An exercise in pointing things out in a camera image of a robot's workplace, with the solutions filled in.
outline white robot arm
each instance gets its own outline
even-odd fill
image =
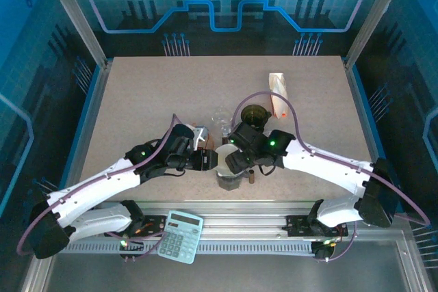
[[[240,150],[225,159],[230,171],[237,174],[254,165],[276,166],[299,170],[339,185],[352,195],[335,200],[319,200],[315,203],[309,221],[313,225],[335,227],[344,222],[363,220],[367,224],[389,227],[398,204],[398,195],[362,172],[373,172],[389,180],[386,163],[379,159],[376,163],[357,161],[320,150],[311,145],[305,150],[290,133],[274,130],[269,137],[241,122],[229,136],[229,140]],[[326,155],[332,160],[315,154]],[[338,162],[355,164],[353,170]]]
[[[29,222],[33,227],[29,242],[36,257],[52,256],[70,241],[96,234],[123,232],[131,237],[142,227],[144,217],[133,201],[123,201],[110,209],[92,208],[149,179],[174,176],[166,173],[167,169],[182,172],[180,175],[185,170],[213,169],[218,163],[217,153],[197,150],[199,140],[205,140],[207,134],[205,127],[177,124],[166,139],[163,137],[135,146],[109,168],[72,187],[52,192],[47,197],[35,189],[30,200],[32,210]],[[158,153],[143,164],[155,151]],[[33,223],[44,211],[45,215]]]

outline beige tabletop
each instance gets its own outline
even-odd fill
[[[359,117],[339,56],[116,57],[103,95],[81,179],[109,167],[133,146],[161,138],[172,113],[214,133],[211,115],[223,105],[231,113],[254,92],[268,90],[270,72],[283,72],[303,139],[339,155],[369,161]],[[269,96],[247,104],[271,110]],[[266,130],[294,133],[292,116],[271,118]],[[219,188],[214,171],[188,170],[181,178],[159,177],[112,200],[318,200],[348,192],[309,174],[256,172],[239,189]]]

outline calculator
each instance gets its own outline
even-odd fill
[[[180,211],[169,211],[158,254],[182,263],[193,263],[204,219]]]

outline purple cable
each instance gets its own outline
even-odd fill
[[[145,236],[145,237],[133,237],[133,238],[130,238],[130,239],[124,239],[123,237],[118,236],[118,235],[116,235],[116,234],[114,234],[114,233],[107,233],[107,234],[108,234],[109,236],[112,236],[112,237],[115,237],[115,238],[117,238],[117,239],[120,239],[121,241],[131,241],[131,242],[141,242],[141,241],[146,241],[147,239],[150,239],[150,238],[152,238],[152,237],[156,237],[156,236],[163,235],[162,238],[159,239],[159,241],[158,241],[157,243],[155,243],[155,244],[153,245],[152,248],[150,248],[149,250],[147,250],[144,254],[142,254],[142,255],[140,255],[140,256],[136,256],[135,258],[133,258],[133,259],[132,259],[133,261],[134,261],[134,259],[141,259],[141,258],[143,258],[143,257],[145,257],[145,256],[150,255],[154,250],[156,250],[156,249],[158,248],[158,246],[159,246],[159,245],[161,244],[161,242],[166,238],[166,235],[167,235],[166,232],[158,232],[158,233],[150,234],[150,235]]]
[[[307,147],[307,145],[303,142],[302,138],[301,138],[301,134],[300,134],[300,129],[298,127],[298,117],[296,115],[295,109],[292,106],[292,104],[283,96],[281,96],[280,94],[277,94],[275,92],[256,92],[254,94],[251,94],[250,96],[246,97],[242,102],[240,102],[240,104],[237,106],[237,109],[235,109],[234,115],[233,115],[233,119],[231,121],[231,126],[234,127],[235,126],[235,119],[237,117],[237,113],[240,109],[240,107],[249,99],[251,99],[252,97],[256,97],[259,95],[271,95],[271,96],[277,96],[279,97],[282,101],[284,101],[287,106],[290,108],[290,111],[292,112],[292,115],[294,117],[294,123],[295,123],[295,132],[296,132],[296,138],[299,141],[300,145],[309,153],[312,153],[311,149],[309,147]],[[408,216],[401,216],[401,215],[396,215],[397,217],[401,217],[403,219],[409,220],[411,222],[416,222],[417,224],[421,224],[424,226],[430,226],[430,220],[427,217],[427,215],[423,212],[423,210],[420,209],[419,206],[417,206],[414,201],[412,201],[405,193],[403,193],[402,191],[400,191],[397,187],[395,187],[394,185],[392,185],[389,181],[387,181],[386,179],[380,177],[379,175],[368,171],[366,169],[360,168],[359,166],[349,163],[349,162],[345,162],[333,157],[330,157],[328,155],[324,155],[324,154],[320,154],[320,153],[313,153],[313,155],[320,157],[322,159],[328,160],[328,161],[332,161],[341,165],[344,165],[348,168],[354,169],[358,172],[363,172],[365,174],[367,174],[368,176],[371,176],[374,179],[377,179],[378,181],[380,181],[382,184],[386,185],[388,188],[392,189],[394,192],[396,192],[403,200],[405,200],[419,215],[420,217],[423,219],[423,222],[419,222],[414,218],[408,217]]]
[[[345,250],[342,251],[341,253],[339,253],[337,256],[334,256],[333,258],[330,258],[327,262],[334,261],[334,260],[337,260],[337,259],[341,258],[343,255],[345,255],[345,253],[347,253],[349,251],[349,249],[353,245],[353,242],[356,239],[356,232],[357,232],[357,222],[355,222],[355,229],[353,230],[353,235],[351,237],[350,243],[348,243],[348,245],[345,248]]]
[[[23,252],[23,244],[26,241],[26,238],[29,236],[30,232],[35,228],[35,226],[38,224],[38,222],[40,222],[40,220],[46,215],[48,214],[50,211],[52,211],[54,208],[56,208],[58,205],[60,205],[62,203],[62,200],[67,200],[68,198],[70,198],[71,196],[75,195],[77,192],[81,191],[82,189],[90,186],[91,184],[97,183],[98,181],[101,181],[102,179],[105,178],[110,178],[113,177],[117,174],[122,174],[131,170],[135,170],[143,165],[145,165],[146,163],[148,163],[150,160],[152,160],[164,147],[164,144],[167,142],[167,139],[170,136],[170,133],[172,132],[173,129],[173,125],[175,123],[175,120],[177,120],[178,122],[181,122],[176,114],[173,114],[172,116],[172,122],[170,123],[170,127],[167,130],[165,136],[163,137],[162,142],[160,143],[160,145],[158,146],[158,148],[155,150],[154,153],[151,154],[150,157],[146,158],[144,161],[133,165],[132,167],[128,167],[125,169],[120,169],[114,172],[110,172],[107,176],[106,175],[102,175],[99,177],[96,177],[94,179],[92,179],[91,181],[88,181],[87,183],[84,183],[83,185],[79,186],[77,189],[72,190],[70,193],[67,193],[62,199],[59,199],[58,201],[56,201],[55,203],[53,203],[51,206],[49,206],[48,208],[46,208],[42,213],[40,213],[34,220],[33,222],[26,228],[23,236],[20,238],[20,241],[18,241],[18,245],[16,246],[16,253],[19,254],[20,256],[26,256],[28,254],[32,254],[32,252]]]

